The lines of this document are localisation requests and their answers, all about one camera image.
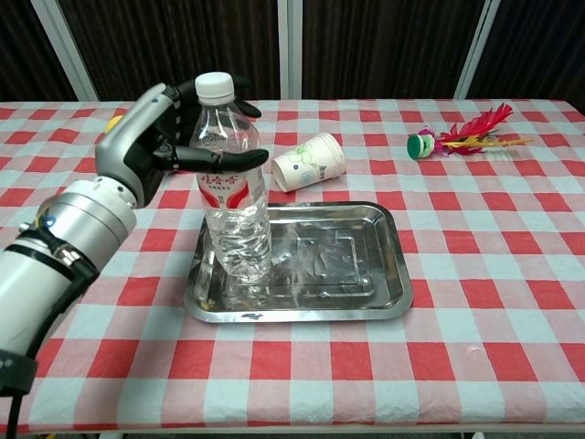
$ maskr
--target plastic bottle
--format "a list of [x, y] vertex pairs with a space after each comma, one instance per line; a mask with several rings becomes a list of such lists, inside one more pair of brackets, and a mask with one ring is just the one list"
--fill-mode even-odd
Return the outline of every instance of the plastic bottle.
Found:
[[[256, 127], [234, 103], [224, 72], [195, 79], [201, 114], [189, 145], [242, 153], [260, 146]], [[237, 175], [197, 175], [216, 257], [227, 274], [254, 283], [271, 268], [271, 229], [261, 168]]]

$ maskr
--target white paper cup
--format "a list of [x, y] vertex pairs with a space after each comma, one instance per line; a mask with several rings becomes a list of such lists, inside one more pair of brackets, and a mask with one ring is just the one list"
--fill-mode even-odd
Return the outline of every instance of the white paper cup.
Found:
[[346, 158], [329, 133], [320, 133], [272, 160], [272, 175], [284, 192], [339, 177], [346, 171]]

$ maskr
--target checkered tablecloth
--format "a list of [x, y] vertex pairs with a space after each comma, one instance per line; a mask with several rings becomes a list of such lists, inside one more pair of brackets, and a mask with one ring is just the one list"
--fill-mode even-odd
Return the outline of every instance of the checkered tablecloth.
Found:
[[[174, 175], [42, 350], [23, 428], [585, 423], [585, 117], [512, 101], [500, 133], [531, 144], [407, 156], [425, 123], [441, 131], [499, 103], [260, 102], [273, 154], [328, 132], [347, 159], [346, 176], [291, 194], [267, 167], [270, 200], [388, 208], [412, 309], [390, 321], [196, 321], [182, 294], [203, 211], [195, 179]], [[44, 198], [93, 178], [93, 145], [128, 107], [0, 105], [0, 246]], [[0, 423], [7, 412], [0, 400]]]

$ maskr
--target metal tray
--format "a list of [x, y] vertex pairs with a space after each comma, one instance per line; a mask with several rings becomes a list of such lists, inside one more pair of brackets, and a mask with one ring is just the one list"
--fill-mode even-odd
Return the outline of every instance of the metal tray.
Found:
[[367, 202], [269, 206], [272, 270], [238, 284], [217, 261], [204, 221], [185, 293], [206, 322], [365, 320], [412, 302], [394, 219]]

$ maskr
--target black curtain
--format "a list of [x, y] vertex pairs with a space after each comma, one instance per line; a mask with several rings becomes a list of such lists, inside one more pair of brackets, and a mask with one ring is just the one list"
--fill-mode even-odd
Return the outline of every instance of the black curtain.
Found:
[[102, 100], [211, 70], [247, 76], [246, 99], [280, 97], [276, 0], [59, 0]]
[[305, 0], [303, 97], [452, 98], [484, 0]]
[[502, 0], [468, 97], [561, 99], [585, 113], [585, 2]]
[[76, 101], [30, 2], [0, 7], [0, 101]]

